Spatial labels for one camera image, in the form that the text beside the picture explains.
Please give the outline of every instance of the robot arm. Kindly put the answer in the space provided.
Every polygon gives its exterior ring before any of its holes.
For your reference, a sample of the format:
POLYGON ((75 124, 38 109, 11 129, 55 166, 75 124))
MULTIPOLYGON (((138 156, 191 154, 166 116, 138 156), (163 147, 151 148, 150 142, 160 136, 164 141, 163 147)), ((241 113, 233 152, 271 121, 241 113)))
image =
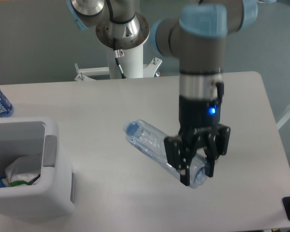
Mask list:
POLYGON ((106 47, 111 79, 143 77, 143 44, 149 24, 136 13, 134 0, 67 0, 67 5, 80 29, 96 25, 97 37, 106 47))
POLYGON ((179 59, 180 131, 164 144, 168 163, 186 186, 198 149, 205 151, 209 177, 215 160, 227 152, 231 129, 219 124, 226 36, 252 24, 257 11, 255 0, 203 0, 186 6, 179 20, 165 19, 152 27, 150 41, 157 51, 179 59))
POLYGON ((122 24, 135 16, 134 1, 131 0, 68 0, 67 5, 76 15, 76 23, 81 21, 87 28, 108 20, 122 24))

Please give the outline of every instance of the silver metal cylinder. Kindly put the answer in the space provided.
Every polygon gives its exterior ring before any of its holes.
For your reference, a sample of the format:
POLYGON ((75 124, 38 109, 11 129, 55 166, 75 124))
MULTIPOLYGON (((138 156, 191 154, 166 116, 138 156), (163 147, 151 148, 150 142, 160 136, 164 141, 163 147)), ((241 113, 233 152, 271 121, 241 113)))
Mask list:
POLYGON ((179 94, 188 99, 212 100, 217 98, 216 83, 222 82, 222 74, 179 75, 179 94))
POLYGON ((140 32, 140 22, 137 17, 134 17, 129 23, 117 24, 111 21, 105 25, 107 37, 115 38, 119 42, 123 40, 132 40, 140 32))
POLYGON ((83 15, 96 15, 104 7, 104 0, 71 0, 75 10, 83 15))

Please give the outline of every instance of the trash bin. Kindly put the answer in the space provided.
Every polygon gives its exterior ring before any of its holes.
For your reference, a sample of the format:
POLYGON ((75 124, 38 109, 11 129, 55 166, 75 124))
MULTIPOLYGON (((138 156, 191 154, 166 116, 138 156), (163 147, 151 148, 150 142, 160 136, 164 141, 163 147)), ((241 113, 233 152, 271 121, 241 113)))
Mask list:
POLYGON ((48 117, 0 118, 0 175, 17 158, 33 154, 42 154, 38 183, 0 188, 0 214, 34 218, 71 213, 74 174, 60 147, 56 122, 48 117))

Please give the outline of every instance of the water bottle label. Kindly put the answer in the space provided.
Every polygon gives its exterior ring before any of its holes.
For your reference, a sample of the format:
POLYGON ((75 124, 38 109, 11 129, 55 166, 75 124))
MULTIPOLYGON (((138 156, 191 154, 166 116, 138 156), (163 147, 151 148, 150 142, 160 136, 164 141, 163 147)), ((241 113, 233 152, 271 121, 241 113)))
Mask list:
POLYGON ((10 101, 4 96, 3 93, 1 93, 0 98, 0 116, 4 116, 12 110, 12 104, 10 101))

